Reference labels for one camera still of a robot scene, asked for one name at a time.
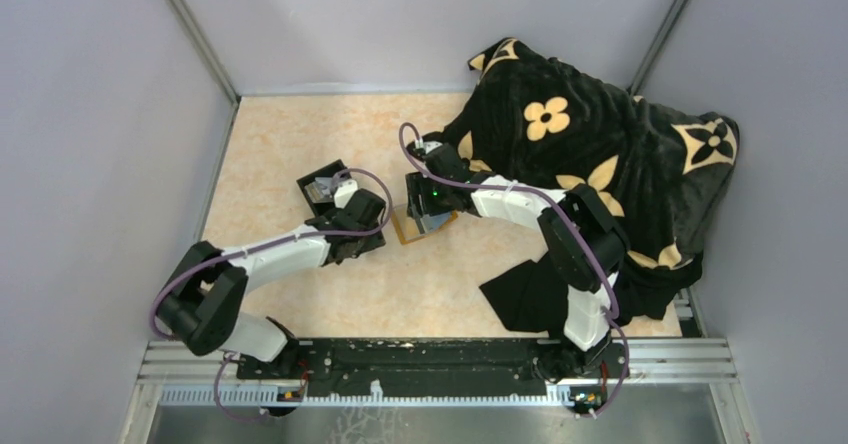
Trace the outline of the blue credit card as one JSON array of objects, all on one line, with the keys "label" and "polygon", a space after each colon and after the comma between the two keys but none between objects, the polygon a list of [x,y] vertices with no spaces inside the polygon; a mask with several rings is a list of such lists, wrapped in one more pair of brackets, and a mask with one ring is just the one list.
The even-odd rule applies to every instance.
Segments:
[{"label": "blue credit card", "polygon": [[437,215],[426,214],[416,219],[416,227],[421,235],[428,235],[450,224],[456,217],[457,214],[455,212],[446,212]]}]

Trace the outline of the white card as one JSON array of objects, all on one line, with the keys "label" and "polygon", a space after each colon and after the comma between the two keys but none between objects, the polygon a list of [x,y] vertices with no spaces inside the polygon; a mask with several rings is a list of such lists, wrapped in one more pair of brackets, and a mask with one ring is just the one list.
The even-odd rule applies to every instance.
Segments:
[{"label": "white card", "polygon": [[333,190],[339,180],[334,177],[315,177],[305,189],[311,202],[326,204],[333,202]]}]

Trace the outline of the black plastic box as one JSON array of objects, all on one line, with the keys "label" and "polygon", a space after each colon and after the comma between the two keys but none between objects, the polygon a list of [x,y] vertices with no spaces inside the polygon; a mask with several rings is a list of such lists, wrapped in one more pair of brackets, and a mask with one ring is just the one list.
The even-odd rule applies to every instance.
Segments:
[{"label": "black plastic box", "polygon": [[317,217],[335,207],[332,191],[334,177],[345,170],[347,166],[341,159],[313,171],[296,180],[312,214]]}]

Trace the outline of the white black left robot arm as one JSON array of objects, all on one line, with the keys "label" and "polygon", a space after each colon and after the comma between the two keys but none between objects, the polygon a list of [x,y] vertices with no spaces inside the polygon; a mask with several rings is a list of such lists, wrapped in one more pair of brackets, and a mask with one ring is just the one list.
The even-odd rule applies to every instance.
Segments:
[{"label": "white black left robot arm", "polygon": [[288,377],[303,358],[299,340],[276,319],[244,311],[244,298],[291,274],[381,247],[386,209],[382,197],[359,189],[343,206],[276,238],[241,248],[199,241],[155,298],[152,322],[163,324],[195,356],[229,351],[260,362],[277,378]]}]

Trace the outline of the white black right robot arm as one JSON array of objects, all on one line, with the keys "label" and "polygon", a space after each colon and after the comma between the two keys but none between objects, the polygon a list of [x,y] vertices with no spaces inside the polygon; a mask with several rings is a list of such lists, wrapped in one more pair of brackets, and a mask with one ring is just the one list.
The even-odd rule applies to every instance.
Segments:
[{"label": "white black right robot arm", "polygon": [[414,217],[462,212],[541,233],[546,252],[485,282],[480,290],[503,326],[545,332],[559,342],[554,365],[590,375],[610,342],[617,315],[613,287],[627,237],[586,184],[570,191],[541,189],[488,171],[473,171],[455,147],[416,139],[406,146],[416,172],[407,175]]}]

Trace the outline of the black cloth piece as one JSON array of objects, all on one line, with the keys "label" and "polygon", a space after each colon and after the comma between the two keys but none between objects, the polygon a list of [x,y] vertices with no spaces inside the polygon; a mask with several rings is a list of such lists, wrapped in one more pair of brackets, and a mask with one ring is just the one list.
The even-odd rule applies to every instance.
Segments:
[{"label": "black cloth piece", "polygon": [[527,260],[479,286],[491,308],[513,332],[547,332],[562,339],[568,316],[568,286],[549,254]]}]

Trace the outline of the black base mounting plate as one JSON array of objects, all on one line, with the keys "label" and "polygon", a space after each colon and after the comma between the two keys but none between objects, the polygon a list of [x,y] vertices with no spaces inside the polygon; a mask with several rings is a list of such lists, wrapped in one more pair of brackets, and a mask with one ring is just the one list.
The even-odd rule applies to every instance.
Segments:
[{"label": "black base mounting plate", "polygon": [[307,338],[272,362],[242,357],[242,380],[290,379],[309,397],[541,397],[563,379],[621,374],[624,347],[606,341],[583,352],[547,338],[353,339]]}]

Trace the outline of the black floral blanket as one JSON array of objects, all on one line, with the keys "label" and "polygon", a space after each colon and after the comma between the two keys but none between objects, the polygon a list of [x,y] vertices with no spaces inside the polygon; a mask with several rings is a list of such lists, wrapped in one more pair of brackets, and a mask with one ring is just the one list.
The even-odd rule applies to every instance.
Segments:
[{"label": "black floral blanket", "polygon": [[708,228],[740,151],[738,124],[653,104],[505,37],[468,63],[479,80],[429,139],[474,170],[522,183],[592,188],[630,250],[615,287],[618,321],[662,319],[702,274]]}]

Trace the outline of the aluminium front rail frame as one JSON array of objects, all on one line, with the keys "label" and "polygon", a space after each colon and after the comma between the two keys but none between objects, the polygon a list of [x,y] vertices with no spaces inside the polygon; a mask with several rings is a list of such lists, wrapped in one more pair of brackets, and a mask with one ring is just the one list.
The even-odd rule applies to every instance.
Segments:
[{"label": "aluminium front rail frame", "polygon": [[237,376],[240,358],[227,361],[215,352],[191,354],[178,343],[153,342],[144,354],[137,381],[156,385],[160,400],[168,405],[232,407],[563,407],[571,408],[589,391],[607,391],[622,398],[631,387],[732,383],[737,378],[728,345],[709,338],[635,338],[624,347],[621,374],[609,384],[605,379],[563,379],[547,387],[541,397],[509,398],[389,398],[380,389],[361,397],[309,397],[306,386],[290,379],[242,380]]}]

